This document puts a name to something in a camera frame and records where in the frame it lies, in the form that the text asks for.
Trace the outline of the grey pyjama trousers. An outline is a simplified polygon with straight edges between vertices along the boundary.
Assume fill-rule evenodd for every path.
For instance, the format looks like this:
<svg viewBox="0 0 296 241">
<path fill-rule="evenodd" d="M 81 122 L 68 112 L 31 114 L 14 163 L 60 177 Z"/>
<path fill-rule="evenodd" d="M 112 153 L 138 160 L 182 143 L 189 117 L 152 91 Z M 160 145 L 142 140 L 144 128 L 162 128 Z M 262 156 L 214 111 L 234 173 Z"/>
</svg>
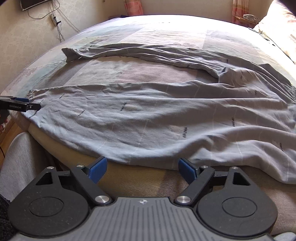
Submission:
<svg viewBox="0 0 296 241">
<path fill-rule="evenodd" d="M 34 90 L 25 117 L 51 138 L 118 163 L 252 166 L 295 184 L 295 87 L 269 64 L 169 46 L 63 49 L 67 60 L 136 57 L 204 70 L 213 83 L 108 83 Z"/>
</svg>

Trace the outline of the pink striped left curtain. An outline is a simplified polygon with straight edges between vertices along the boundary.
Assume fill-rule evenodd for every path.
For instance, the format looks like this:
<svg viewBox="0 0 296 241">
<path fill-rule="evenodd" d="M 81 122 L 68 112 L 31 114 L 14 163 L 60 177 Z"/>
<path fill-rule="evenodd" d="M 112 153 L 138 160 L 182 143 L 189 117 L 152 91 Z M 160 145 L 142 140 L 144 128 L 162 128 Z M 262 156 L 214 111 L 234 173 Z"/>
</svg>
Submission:
<svg viewBox="0 0 296 241">
<path fill-rule="evenodd" d="M 125 10 L 129 16 L 144 15 L 140 0 L 124 0 Z"/>
</svg>

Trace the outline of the grey trousered leg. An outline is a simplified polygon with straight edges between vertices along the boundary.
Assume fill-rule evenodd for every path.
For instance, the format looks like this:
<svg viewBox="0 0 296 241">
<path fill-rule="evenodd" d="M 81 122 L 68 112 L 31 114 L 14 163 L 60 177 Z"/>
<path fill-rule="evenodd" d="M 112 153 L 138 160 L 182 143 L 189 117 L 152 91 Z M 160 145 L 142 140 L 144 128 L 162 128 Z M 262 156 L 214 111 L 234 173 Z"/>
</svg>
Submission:
<svg viewBox="0 0 296 241">
<path fill-rule="evenodd" d="M 48 166 L 58 171 L 68 169 L 28 132 L 20 133 L 10 144 L 1 167 L 1 195 L 13 201 Z"/>
</svg>

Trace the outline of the grey object on nightstand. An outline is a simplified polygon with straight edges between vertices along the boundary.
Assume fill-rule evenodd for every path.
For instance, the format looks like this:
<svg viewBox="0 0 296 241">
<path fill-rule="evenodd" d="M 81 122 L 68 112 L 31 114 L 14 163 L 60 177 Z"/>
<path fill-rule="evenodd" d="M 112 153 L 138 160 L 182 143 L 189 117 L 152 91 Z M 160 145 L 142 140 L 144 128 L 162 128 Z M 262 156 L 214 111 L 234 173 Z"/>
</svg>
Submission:
<svg viewBox="0 0 296 241">
<path fill-rule="evenodd" d="M 252 22 L 257 22 L 259 21 L 259 18 L 256 17 L 255 15 L 252 15 L 252 14 L 244 14 L 243 15 L 243 18 L 248 20 L 248 21 L 252 21 Z"/>
</svg>

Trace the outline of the pink striped right curtain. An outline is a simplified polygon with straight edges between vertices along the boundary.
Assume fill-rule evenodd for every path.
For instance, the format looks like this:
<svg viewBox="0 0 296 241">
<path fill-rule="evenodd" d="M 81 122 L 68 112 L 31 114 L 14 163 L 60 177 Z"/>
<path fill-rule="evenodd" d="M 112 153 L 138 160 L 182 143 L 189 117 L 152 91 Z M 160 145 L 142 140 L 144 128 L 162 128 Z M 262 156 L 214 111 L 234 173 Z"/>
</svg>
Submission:
<svg viewBox="0 0 296 241">
<path fill-rule="evenodd" d="M 236 16 L 243 17 L 249 13 L 249 0 L 233 0 L 232 3 L 232 23 L 237 24 L 239 21 Z"/>
</svg>

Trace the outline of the white power strip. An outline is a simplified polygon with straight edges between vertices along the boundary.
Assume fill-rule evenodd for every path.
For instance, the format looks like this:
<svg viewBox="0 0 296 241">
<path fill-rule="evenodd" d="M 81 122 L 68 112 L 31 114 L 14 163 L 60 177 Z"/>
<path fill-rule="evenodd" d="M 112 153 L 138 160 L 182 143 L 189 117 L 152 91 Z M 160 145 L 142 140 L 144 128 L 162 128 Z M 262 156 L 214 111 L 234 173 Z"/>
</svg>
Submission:
<svg viewBox="0 0 296 241">
<path fill-rule="evenodd" d="M 56 16 L 54 14 L 51 14 L 50 18 L 52 20 L 53 25 L 56 27 L 58 25 L 58 21 L 56 19 Z"/>
</svg>

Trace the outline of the beige pillow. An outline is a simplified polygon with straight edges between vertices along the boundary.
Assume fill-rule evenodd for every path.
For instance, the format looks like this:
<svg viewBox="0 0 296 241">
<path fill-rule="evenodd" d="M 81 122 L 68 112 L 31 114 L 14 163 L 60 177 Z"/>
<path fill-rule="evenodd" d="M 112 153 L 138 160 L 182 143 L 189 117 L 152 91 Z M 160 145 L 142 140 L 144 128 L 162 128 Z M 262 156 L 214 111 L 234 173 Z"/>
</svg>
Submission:
<svg viewBox="0 0 296 241">
<path fill-rule="evenodd" d="M 295 16 L 284 4 L 272 1 L 254 29 L 271 39 L 295 63 Z"/>
</svg>

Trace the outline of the wooden nightstand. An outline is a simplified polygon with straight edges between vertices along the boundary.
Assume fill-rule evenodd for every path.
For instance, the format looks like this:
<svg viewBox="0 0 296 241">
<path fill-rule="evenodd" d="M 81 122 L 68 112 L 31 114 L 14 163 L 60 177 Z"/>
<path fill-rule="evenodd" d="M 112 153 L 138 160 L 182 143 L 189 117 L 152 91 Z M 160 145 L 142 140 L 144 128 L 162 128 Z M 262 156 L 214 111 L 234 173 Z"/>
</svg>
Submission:
<svg viewBox="0 0 296 241">
<path fill-rule="evenodd" d="M 254 28 L 259 23 L 259 21 L 257 21 L 257 22 L 248 21 L 240 16 L 234 16 L 234 18 L 236 21 L 239 21 L 239 23 L 241 25 L 248 27 L 248 28 Z"/>
</svg>

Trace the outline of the black wall television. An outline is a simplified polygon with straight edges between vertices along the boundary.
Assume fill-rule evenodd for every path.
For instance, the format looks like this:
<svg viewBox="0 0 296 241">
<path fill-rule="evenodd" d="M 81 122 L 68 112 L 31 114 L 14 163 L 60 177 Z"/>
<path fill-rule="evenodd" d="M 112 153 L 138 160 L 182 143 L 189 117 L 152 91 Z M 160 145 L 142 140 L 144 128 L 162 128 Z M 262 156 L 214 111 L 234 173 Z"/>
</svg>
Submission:
<svg viewBox="0 0 296 241">
<path fill-rule="evenodd" d="M 20 0 L 20 6 L 22 11 L 26 11 L 49 1 L 51 0 Z"/>
</svg>

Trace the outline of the pink striped curtain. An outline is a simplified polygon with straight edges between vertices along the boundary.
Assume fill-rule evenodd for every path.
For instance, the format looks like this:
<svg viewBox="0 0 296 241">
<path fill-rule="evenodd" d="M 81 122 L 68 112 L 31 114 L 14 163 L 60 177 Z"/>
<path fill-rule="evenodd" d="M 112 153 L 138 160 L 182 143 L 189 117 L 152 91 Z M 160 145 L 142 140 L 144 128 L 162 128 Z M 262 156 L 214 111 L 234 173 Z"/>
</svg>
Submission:
<svg viewBox="0 0 296 241">
<path fill-rule="evenodd" d="M 125 10 L 129 16 L 144 15 L 140 0 L 124 0 Z"/>
<path fill-rule="evenodd" d="M 249 13 L 249 0 L 233 0 L 232 3 L 232 23 L 237 24 L 239 21 L 236 16 L 243 17 Z"/>
</svg>

